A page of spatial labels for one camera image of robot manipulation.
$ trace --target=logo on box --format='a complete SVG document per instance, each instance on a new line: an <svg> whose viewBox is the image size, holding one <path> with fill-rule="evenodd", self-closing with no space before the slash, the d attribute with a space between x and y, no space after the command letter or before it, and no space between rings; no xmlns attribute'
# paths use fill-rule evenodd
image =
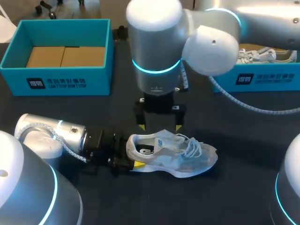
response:
<svg viewBox="0 0 300 225"><path fill-rule="evenodd" d="M236 85L251 84L254 74L239 74L236 80Z"/></svg>
<svg viewBox="0 0 300 225"><path fill-rule="evenodd" d="M45 89L42 78L27 78L26 79L31 89Z"/></svg>

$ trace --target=shoe logo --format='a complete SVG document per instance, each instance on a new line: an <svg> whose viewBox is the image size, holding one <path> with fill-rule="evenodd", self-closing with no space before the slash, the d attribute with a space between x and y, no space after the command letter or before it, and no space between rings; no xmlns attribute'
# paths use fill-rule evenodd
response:
<svg viewBox="0 0 300 225"><path fill-rule="evenodd" d="M162 142L161 140L158 141L158 146L159 146L160 148L163 147L163 142Z"/></svg>

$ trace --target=brown cardboard insert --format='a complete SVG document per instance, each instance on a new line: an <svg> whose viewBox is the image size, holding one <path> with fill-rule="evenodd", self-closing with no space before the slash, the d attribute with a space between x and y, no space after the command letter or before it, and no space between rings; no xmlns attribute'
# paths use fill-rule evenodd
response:
<svg viewBox="0 0 300 225"><path fill-rule="evenodd" d="M65 47L33 47L28 68L60 67Z"/></svg>
<svg viewBox="0 0 300 225"><path fill-rule="evenodd" d="M27 66L102 67L105 47L34 47Z"/></svg>

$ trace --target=shoe sole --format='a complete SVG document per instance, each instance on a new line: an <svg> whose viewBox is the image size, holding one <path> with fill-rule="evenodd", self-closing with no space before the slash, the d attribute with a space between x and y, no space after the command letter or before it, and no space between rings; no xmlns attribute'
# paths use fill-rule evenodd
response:
<svg viewBox="0 0 300 225"><path fill-rule="evenodd" d="M193 176L199 175L201 173L204 173L205 171L208 171L213 166L214 165L206 168L205 170L200 170L200 171L196 171L196 172L178 172L178 171L168 169L168 168L158 166L158 165L146 165L143 168L136 169L136 170L133 170L133 171L134 172L141 172L141 173L150 173L150 172L155 172L155 171L165 171L165 172L168 172L168 173L172 174L174 177L177 177L177 178L188 178L188 177L193 177Z"/></svg>

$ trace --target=glowing blue light ring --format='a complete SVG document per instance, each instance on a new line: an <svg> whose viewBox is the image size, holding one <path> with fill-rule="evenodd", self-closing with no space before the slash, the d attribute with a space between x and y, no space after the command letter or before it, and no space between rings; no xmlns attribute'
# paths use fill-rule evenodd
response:
<svg viewBox="0 0 300 225"><path fill-rule="evenodd" d="M279 203L279 206L281 208L281 210L283 211L283 213L285 214L285 216L289 219L289 221L293 224L293 225L297 225L286 213L286 211L283 209L281 203L280 203L280 200L278 198L278 194L277 194L277 179L278 179L278 175L279 173L277 174L277 177L276 177L276 181L275 181L275 193L276 193L276 197L277 197L277 201Z"/></svg>
<svg viewBox="0 0 300 225"><path fill-rule="evenodd" d="M44 218L42 219L42 221L38 224L38 225L44 225L44 223L46 222L46 220L48 219L52 209L53 209L53 206L54 206L54 203L55 203L55 200L56 200L56 196L57 196L57 177L56 177L56 174L55 174L55 171L53 170L53 168L50 166L50 168L52 169L52 172L53 172L53 175L54 175L54 193L53 193L53 198L52 198L52 201L51 201L51 204L49 206L49 209L48 211L46 212Z"/></svg>
<svg viewBox="0 0 300 225"><path fill-rule="evenodd" d="M209 9L206 9L206 11L213 11L213 10L218 10L218 11L223 11L223 12L230 13L231 15L233 15L237 19L237 21L240 24L240 27L242 27L242 23L241 23L239 17L234 12L232 12L228 9L225 9L225 8L209 8Z"/></svg>
<svg viewBox="0 0 300 225"><path fill-rule="evenodd" d="M178 60L178 62L176 62L176 64L175 64L174 66L172 66L172 67L170 67L170 68L168 68L168 69L159 70L159 71L146 70L146 69L143 69L143 68L139 67L139 66L135 63L134 60L132 60L132 62L133 62L133 65L134 65L137 69L141 70L141 71L144 72L144 73L148 73L148 74L162 74L162 73L166 73L166 72L168 72L168 71L174 69L175 67L177 67L177 65L180 63L180 60Z"/></svg>
<svg viewBox="0 0 300 225"><path fill-rule="evenodd" d="M62 120L60 120L60 121L58 122L55 131L57 131L57 130L60 128L60 125L61 125L62 122L63 122Z"/></svg>

